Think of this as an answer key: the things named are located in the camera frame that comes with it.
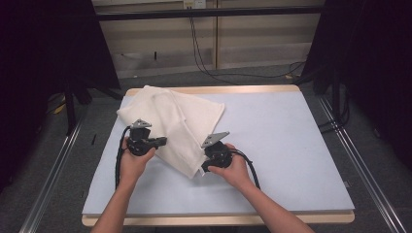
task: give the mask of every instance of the folded towel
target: folded towel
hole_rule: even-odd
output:
[[[193,95],[145,86],[129,104],[118,110],[120,119],[130,125],[138,118],[152,124],[150,137],[167,137],[156,155],[193,178],[205,161],[200,147],[223,114],[224,104]]]

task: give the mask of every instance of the gray carpet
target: gray carpet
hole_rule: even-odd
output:
[[[230,73],[249,73],[257,75],[276,75],[289,71],[289,66],[271,66],[257,68],[233,69]],[[237,84],[280,84],[290,83],[284,78],[264,79],[239,76],[217,77]],[[124,94],[131,87],[145,84],[154,86],[191,86],[223,85],[200,72],[191,72],[158,77],[141,77],[120,80],[119,93]],[[301,86],[301,90],[314,115],[316,122],[327,121],[318,98],[311,90],[311,83]],[[82,208],[88,187],[100,160],[101,153],[116,119],[116,110],[120,101],[91,90],[92,103],[86,107],[77,106],[78,112],[86,109],[85,122],[80,130],[67,163],[62,170],[59,181],[48,207],[43,215],[37,232],[88,232],[82,225]],[[352,137],[360,154],[369,166],[376,181],[387,194],[399,213],[407,229],[412,229],[412,174],[398,162],[390,145],[376,138],[373,126],[351,102],[351,118],[346,129]],[[0,232],[18,232],[39,193],[51,166],[58,155],[65,138],[66,116],[48,115],[43,130],[36,139],[36,147],[15,177],[12,185],[0,194]],[[324,134],[324,139],[343,181],[351,184],[348,191],[356,206],[356,219],[349,224],[311,224],[316,232],[390,232],[379,210],[376,208],[363,182],[355,170],[352,161],[341,146],[337,136],[331,132]],[[124,232],[210,232],[206,227],[146,228],[125,227]],[[238,232],[268,232],[264,226],[240,227]]]

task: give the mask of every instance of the table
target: table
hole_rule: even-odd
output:
[[[300,91],[295,85],[259,85],[259,86],[199,86],[171,87],[170,89],[188,94],[217,93],[264,93]],[[139,89],[130,89],[126,96],[135,94]],[[348,223],[355,219],[354,212],[348,211],[314,211],[294,212],[307,223]],[[86,226],[92,226],[98,220],[96,215],[83,215]],[[195,215],[195,216],[128,216],[125,225],[140,226],[190,226],[190,225],[260,225],[263,224],[257,215]]]

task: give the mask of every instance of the metal bar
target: metal bar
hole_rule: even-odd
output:
[[[129,19],[153,19],[153,18],[177,18],[177,17],[240,17],[240,16],[264,16],[264,15],[298,15],[336,13],[346,7],[266,7],[266,8],[229,8],[229,9],[194,9],[194,10],[171,10],[151,12],[128,12],[128,13],[97,13],[100,21],[107,20],[129,20]]]
[[[343,127],[338,127],[338,124],[333,121],[332,108],[325,97],[320,98],[320,102],[327,117],[331,120],[334,127],[336,127],[336,134],[339,137],[343,147],[345,148],[348,156],[353,162],[355,168],[360,175],[367,191],[375,202],[376,207],[384,218],[385,222],[388,224],[391,232],[394,233],[406,233],[400,218],[398,217],[395,208],[391,202],[386,197],[385,193],[380,188],[379,184],[375,181],[363,159],[361,154],[358,152],[348,133]]]
[[[58,177],[68,156],[70,155],[70,151],[76,142],[77,136],[79,134],[81,125],[85,119],[86,110],[81,111],[80,119],[73,129],[72,133],[66,136],[66,140],[64,141],[63,146],[57,156],[56,161],[54,162],[53,166],[51,167],[51,172],[49,173],[48,178],[43,184],[42,190],[40,191],[37,199],[32,206],[29,214],[27,215],[23,226],[20,228],[20,233],[34,233],[39,226],[40,220],[46,210],[46,207],[49,204],[49,201],[52,198],[52,191],[54,190],[55,185],[57,184]]]

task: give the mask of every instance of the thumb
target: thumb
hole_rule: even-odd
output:
[[[215,166],[209,166],[207,169],[214,174],[217,174],[219,176],[223,175],[223,168],[220,167],[215,167]]]

